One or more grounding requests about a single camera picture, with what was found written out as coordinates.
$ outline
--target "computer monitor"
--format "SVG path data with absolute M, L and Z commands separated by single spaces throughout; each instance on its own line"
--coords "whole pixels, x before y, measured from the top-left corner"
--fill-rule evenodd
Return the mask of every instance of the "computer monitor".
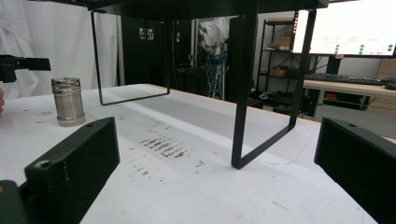
M 393 58 L 395 0 L 335 0 L 318 9 L 310 53 L 321 56 Z M 295 12 L 291 52 L 301 53 L 308 12 Z

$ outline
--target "desk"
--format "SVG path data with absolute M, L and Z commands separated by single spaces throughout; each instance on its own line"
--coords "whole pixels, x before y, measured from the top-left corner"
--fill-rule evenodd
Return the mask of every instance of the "desk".
M 153 94 L 138 85 L 105 97 Z M 82 93 L 87 122 L 113 116 L 120 164 L 82 223 L 375 223 L 313 163 L 319 124 L 296 127 L 243 170 L 230 165 L 235 105 L 171 91 L 100 106 Z M 249 108 L 243 153 L 289 122 Z M 23 168 L 78 127 L 62 128 L 53 96 L 7 101 L 0 118 L 0 179 L 25 181 Z
M 304 87 L 307 89 L 320 90 L 317 108 L 315 110 L 314 120 L 321 120 L 321 107 L 323 106 L 323 98 L 325 91 L 339 91 L 349 94 L 357 94 L 364 96 L 372 96 L 378 98 L 386 98 L 396 100 L 396 91 L 390 91 L 383 86 L 357 85 L 338 82 L 324 82 L 305 80 Z

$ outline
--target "shelf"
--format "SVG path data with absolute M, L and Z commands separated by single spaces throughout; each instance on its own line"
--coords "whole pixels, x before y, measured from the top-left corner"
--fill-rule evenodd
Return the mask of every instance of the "shelf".
M 276 25 L 293 25 L 294 21 L 268 21 L 266 24 L 269 26 Z
M 280 52 L 280 53 L 291 53 L 290 50 L 281 50 L 281 49 L 263 49 L 264 52 Z
M 270 76 L 268 73 L 264 73 L 264 72 L 260 72 L 260 76 L 261 77 L 274 77 L 274 76 Z M 285 78 L 285 79 L 292 79 L 292 80 L 297 79 L 297 77 L 278 77 L 278 78 Z
M 327 7 L 329 0 L 261 0 L 258 13 Z M 155 21 L 245 15 L 252 0 L 98 0 L 88 10 Z

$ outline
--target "metal leg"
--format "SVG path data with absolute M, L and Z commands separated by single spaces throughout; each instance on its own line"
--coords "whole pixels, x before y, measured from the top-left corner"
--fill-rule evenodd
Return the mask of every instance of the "metal leg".
M 236 116 L 233 130 L 233 155 L 231 160 L 231 165 L 236 169 L 241 169 L 245 166 L 245 164 L 241 163 L 241 156 L 244 143 L 248 95 L 250 93 L 249 84 L 253 73 L 259 1 L 254 0 L 249 4 L 250 8 L 247 9 L 245 18 L 244 49 L 241 64 L 241 71 L 243 72 L 239 74 L 238 98 L 236 100 Z
M 302 59 L 300 63 L 299 77 L 296 83 L 296 89 L 293 97 L 293 104 L 291 109 L 290 121 L 289 125 L 283 128 L 281 131 L 276 133 L 274 136 L 266 140 L 260 146 L 256 147 L 252 151 L 250 151 L 246 156 L 242 158 L 242 146 L 244 141 L 244 132 L 245 132 L 245 123 L 246 123 L 246 114 L 247 114 L 247 101 L 248 101 L 248 92 L 249 89 L 249 81 L 251 80 L 252 74 L 252 60 L 253 52 L 254 52 L 254 39 L 256 31 L 256 22 L 257 22 L 257 5 L 259 0 L 255 2 L 255 8 L 251 8 L 246 17 L 245 24 L 245 45 L 243 51 L 243 61 L 242 61 L 242 71 L 246 71 L 250 76 L 243 77 L 240 74 L 239 86 L 238 86 L 238 100 L 236 106 L 236 117 L 235 117 L 235 127 L 233 133 L 233 155 L 231 164 L 236 169 L 242 169 L 248 163 L 253 161 L 255 158 L 260 156 L 267 148 L 273 145 L 277 140 L 281 139 L 284 135 L 286 135 L 290 130 L 292 130 L 295 126 L 298 112 L 300 109 L 301 96 L 303 93 L 303 85 L 304 85 L 304 76 L 308 66 L 308 54 L 309 47 L 311 44 L 312 33 L 314 30 L 315 17 L 317 12 L 315 10 L 309 12 L 308 16 L 308 24 L 305 32 L 305 39 L 303 45 L 303 53 Z
M 144 96 L 144 97 L 136 97 L 128 100 L 121 100 L 121 101 L 116 101 L 116 102 L 110 102 L 110 103 L 104 103 L 103 102 L 103 95 L 102 95 L 102 82 L 100 78 L 100 69 L 99 69 L 99 57 L 98 57 L 98 48 L 97 48 L 97 41 L 96 41 L 96 29 L 95 29 L 95 17 L 94 13 L 105 13 L 104 11 L 92 11 L 91 12 L 91 22 L 92 22 L 92 37 L 93 37 L 93 49 L 94 49 L 94 54 L 95 54 L 95 65 L 96 65 L 96 77 L 98 81 L 98 90 L 99 90 L 99 101 L 101 105 L 115 105 L 115 104 L 120 104 L 120 103 L 125 103 L 125 102 L 130 102 L 130 101 L 136 101 L 136 100 L 143 100 L 143 99 L 148 99 L 152 97 L 157 97 L 157 96 L 162 96 L 162 95 L 167 95 L 170 93 L 170 71 L 164 71 L 165 78 L 166 78 L 166 93 L 161 93 L 161 94 L 155 94 L 155 95 L 150 95 L 150 96 Z M 165 48 L 170 48 L 170 46 L 164 42 L 164 47 Z
M 308 21 L 306 24 L 303 52 L 301 55 L 301 61 L 299 67 L 299 75 L 297 77 L 297 83 L 294 89 L 293 103 L 291 106 L 289 127 L 292 128 L 296 125 L 297 117 L 300 112 L 300 103 L 301 103 L 301 97 L 303 95 L 304 78 L 306 71 L 308 69 L 309 49 L 311 47 L 312 34 L 314 33 L 316 16 L 317 16 L 316 10 L 310 11 L 308 15 Z

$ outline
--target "person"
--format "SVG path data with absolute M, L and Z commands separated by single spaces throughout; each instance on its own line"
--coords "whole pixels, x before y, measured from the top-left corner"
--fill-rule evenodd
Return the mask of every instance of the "person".
M 3 97 L 4 97 L 4 92 L 3 92 L 3 90 L 0 88 L 0 115 L 1 115 L 1 113 L 3 112 L 3 105 L 4 105 L 4 103 L 5 103 Z

